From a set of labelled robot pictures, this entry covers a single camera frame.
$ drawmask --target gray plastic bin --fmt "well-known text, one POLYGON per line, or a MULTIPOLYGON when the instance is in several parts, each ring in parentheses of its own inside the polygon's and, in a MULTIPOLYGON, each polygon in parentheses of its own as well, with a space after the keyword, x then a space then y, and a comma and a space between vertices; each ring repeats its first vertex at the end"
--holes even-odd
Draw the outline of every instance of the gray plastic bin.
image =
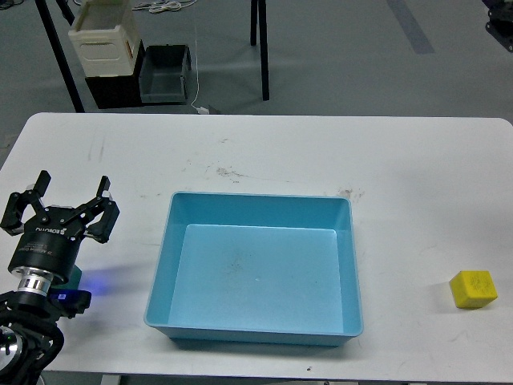
POLYGON ((191 53, 186 45, 149 46, 139 75, 143 103, 186 103, 191 53))

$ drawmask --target white table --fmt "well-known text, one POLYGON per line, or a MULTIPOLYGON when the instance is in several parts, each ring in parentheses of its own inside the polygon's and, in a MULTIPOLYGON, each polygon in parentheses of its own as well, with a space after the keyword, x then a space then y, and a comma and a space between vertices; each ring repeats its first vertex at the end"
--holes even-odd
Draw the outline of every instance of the white table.
MULTIPOLYGON (((498 119, 67 115, 29 120, 0 171, 13 191, 52 176, 78 205, 102 175, 121 214, 82 243, 91 308, 59 321, 54 371, 295 379, 513 382, 513 130, 498 119), (344 196, 353 202, 365 330, 343 347, 173 342, 143 313, 176 191, 344 196), (499 299, 454 306, 448 281, 490 270, 499 299)), ((0 234, 0 292, 18 239, 0 234)))

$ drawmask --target concrete floor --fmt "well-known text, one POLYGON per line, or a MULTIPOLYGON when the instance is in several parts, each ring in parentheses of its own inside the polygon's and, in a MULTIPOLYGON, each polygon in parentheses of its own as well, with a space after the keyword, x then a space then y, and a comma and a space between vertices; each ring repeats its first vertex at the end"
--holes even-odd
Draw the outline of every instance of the concrete floor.
MULTIPOLYGON (((54 2, 48 3, 86 112, 196 113, 190 105, 100 111, 67 38, 69 26, 54 2)), ((479 116, 513 122, 513 57, 485 31, 487 8, 480 0, 267 3, 268 102, 261 100, 258 48, 249 46, 249 0, 198 0, 175 13, 135 12, 135 20, 145 46, 188 44, 193 62, 197 53, 196 105, 224 114, 479 116)), ((73 2, 70 7, 76 14, 79 8, 73 2)), ((188 91, 196 94, 194 68, 188 91)), ((34 0, 25 0, 0 11, 0 164, 27 119, 41 111, 74 108, 34 0)), ((47 373, 46 380, 99 384, 101 375, 47 373)))

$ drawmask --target black table leg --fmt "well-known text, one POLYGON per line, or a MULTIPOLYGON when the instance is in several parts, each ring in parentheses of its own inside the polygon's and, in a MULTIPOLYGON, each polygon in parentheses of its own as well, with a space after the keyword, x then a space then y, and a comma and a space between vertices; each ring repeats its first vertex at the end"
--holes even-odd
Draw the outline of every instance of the black table leg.
POLYGON ((265 0, 258 0, 258 24, 260 27, 262 99, 269 100, 269 53, 267 48, 267 10, 265 8, 265 0))
POLYGON ((257 44, 257 18, 258 18, 258 0, 251 0, 251 39, 252 46, 257 44))
POLYGON ((55 0, 55 2, 57 2, 57 5, 63 12, 64 18, 71 26, 71 24, 73 24, 73 20, 75 20, 75 16, 73 15, 73 12, 71 12, 70 6, 67 5, 66 0, 55 0))
POLYGON ((76 112, 84 112, 82 100, 80 100, 80 95, 77 91, 73 76, 71 75, 70 67, 67 65, 66 56, 64 56, 63 47, 59 41, 54 23, 51 20, 46 0, 35 0, 35 5, 38 7, 39 16, 41 17, 42 24, 44 25, 46 34, 50 40, 51 48, 54 51, 55 58, 57 59, 57 64, 63 74, 64 83, 66 84, 67 91, 70 94, 73 107, 75 107, 76 112))

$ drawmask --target yellow cube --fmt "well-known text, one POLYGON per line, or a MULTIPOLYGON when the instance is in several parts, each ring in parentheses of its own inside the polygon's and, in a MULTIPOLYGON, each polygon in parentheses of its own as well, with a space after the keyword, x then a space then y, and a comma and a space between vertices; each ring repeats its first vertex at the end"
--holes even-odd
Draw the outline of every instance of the yellow cube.
POLYGON ((490 272, 460 271, 450 280, 450 289, 460 309, 477 309, 497 298, 490 272))

